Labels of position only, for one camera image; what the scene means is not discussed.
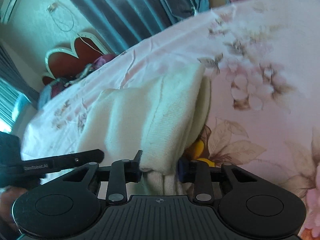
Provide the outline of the person's left hand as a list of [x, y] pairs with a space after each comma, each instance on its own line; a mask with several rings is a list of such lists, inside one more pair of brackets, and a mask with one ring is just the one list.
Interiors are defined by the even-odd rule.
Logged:
[[27, 191], [21, 187], [9, 186], [1, 192], [1, 219], [15, 232], [18, 232], [18, 228], [12, 217], [12, 206], [15, 200]]

